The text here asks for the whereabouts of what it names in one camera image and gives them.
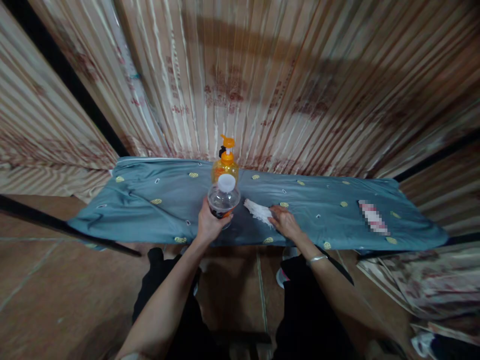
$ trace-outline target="white bottle cap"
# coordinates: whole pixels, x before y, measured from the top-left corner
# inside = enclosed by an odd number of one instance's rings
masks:
[[[222,174],[218,177],[218,188],[223,193],[229,193],[235,189],[235,178],[230,174]]]

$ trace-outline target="plastic water bottle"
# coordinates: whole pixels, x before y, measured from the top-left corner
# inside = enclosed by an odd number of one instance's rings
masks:
[[[240,202],[240,191],[235,187],[236,180],[230,174],[222,174],[208,191],[208,205],[217,219],[229,216]]]

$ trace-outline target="black metal bar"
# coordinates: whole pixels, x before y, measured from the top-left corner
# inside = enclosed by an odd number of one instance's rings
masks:
[[[43,228],[51,229],[65,235],[72,236],[74,238],[82,239],[87,242],[118,251],[120,253],[131,255],[134,257],[142,256],[142,254],[138,251],[120,245],[115,241],[85,235],[84,233],[81,233],[80,231],[77,231],[74,228],[70,227],[65,221],[60,220],[59,218],[48,215],[47,213],[41,212],[37,209],[34,209],[33,207],[24,205],[3,195],[0,195],[0,212],[8,216],[41,226]]]
[[[2,0],[118,156],[130,156],[28,0]]]
[[[401,174],[394,177],[399,183],[403,180],[406,180],[412,177],[415,174],[418,174],[422,170],[425,170],[429,166],[439,162],[440,160],[445,159],[446,157],[452,155],[458,150],[465,148],[466,146],[473,144],[474,142],[480,139],[480,129],[477,129],[470,134],[462,137],[461,139],[455,141],[453,144],[443,148],[442,150],[430,155],[425,160],[420,161],[418,164],[412,166],[411,168],[405,170]]]
[[[454,236],[448,239],[448,241],[438,247],[434,247],[433,249],[438,249],[438,248],[443,248],[446,246],[452,246],[452,245],[458,245],[458,244],[466,244],[466,243],[474,243],[480,241],[480,232],[474,232],[466,235],[460,235],[460,236]],[[373,259],[373,258],[381,258],[384,256],[391,256],[391,255],[397,255],[397,254],[403,254],[403,253],[418,253],[422,250],[406,250],[406,251],[388,251],[388,250],[374,250],[372,252],[369,252],[365,255],[358,255],[358,261],[361,260],[368,260],[368,259]]]

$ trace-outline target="blue fabric pad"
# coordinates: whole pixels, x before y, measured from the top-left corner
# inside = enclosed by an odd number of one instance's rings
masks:
[[[211,162],[200,160],[122,157],[104,189],[68,224],[84,234],[119,242],[189,244],[197,234],[211,169]],[[322,248],[416,251],[443,245],[448,239],[393,179],[240,170],[238,187],[242,199],[233,211],[232,224],[213,246],[293,245],[254,219],[243,206],[245,198],[267,207],[287,203],[303,231]],[[369,230],[358,200],[376,206],[394,243]]]

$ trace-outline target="person's left hand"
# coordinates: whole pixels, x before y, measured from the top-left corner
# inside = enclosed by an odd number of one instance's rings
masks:
[[[198,233],[196,238],[202,243],[209,245],[219,236],[222,228],[232,221],[233,217],[234,215],[230,214],[222,219],[217,219],[210,212],[209,202],[205,196],[201,210],[198,213]]]

